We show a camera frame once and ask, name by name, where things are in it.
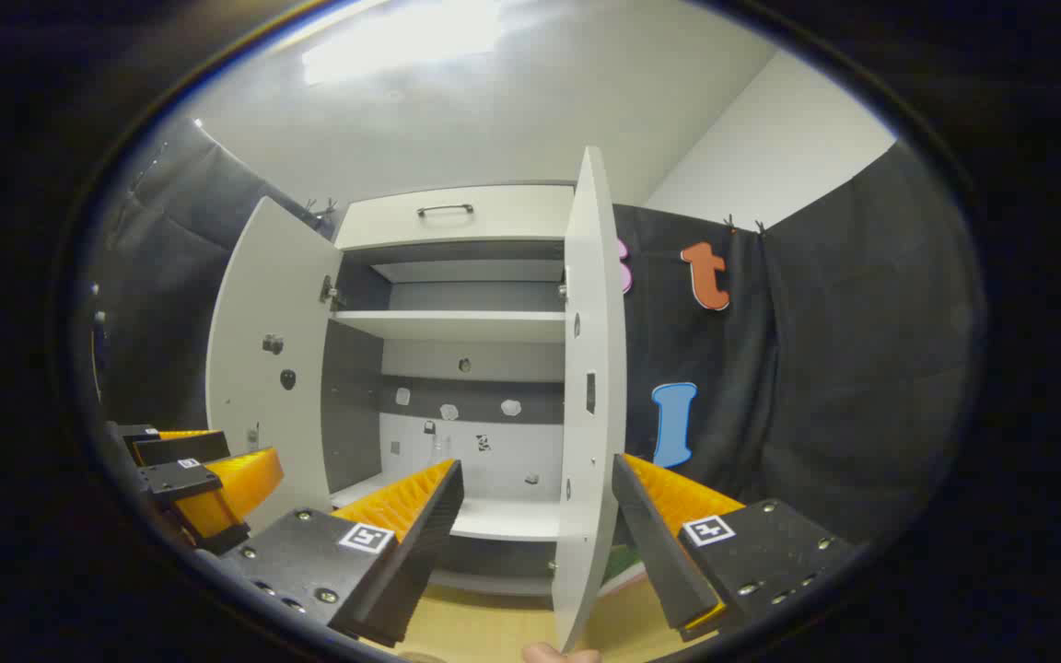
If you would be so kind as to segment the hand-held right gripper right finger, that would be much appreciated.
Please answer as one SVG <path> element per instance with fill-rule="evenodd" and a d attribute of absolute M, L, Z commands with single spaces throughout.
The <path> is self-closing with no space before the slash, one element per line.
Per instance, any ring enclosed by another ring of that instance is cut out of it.
<path fill-rule="evenodd" d="M 775 498 L 745 505 L 619 454 L 613 495 L 669 625 L 738 636 L 833 582 L 856 545 Z"/>

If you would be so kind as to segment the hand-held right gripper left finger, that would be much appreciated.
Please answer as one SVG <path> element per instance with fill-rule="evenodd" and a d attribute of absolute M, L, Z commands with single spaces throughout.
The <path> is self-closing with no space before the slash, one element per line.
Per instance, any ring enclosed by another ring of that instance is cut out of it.
<path fill-rule="evenodd" d="M 395 646 L 407 636 L 464 499 L 458 459 L 435 463 L 343 508 L 295 508 L 218 557 L 274 612 Z"/>

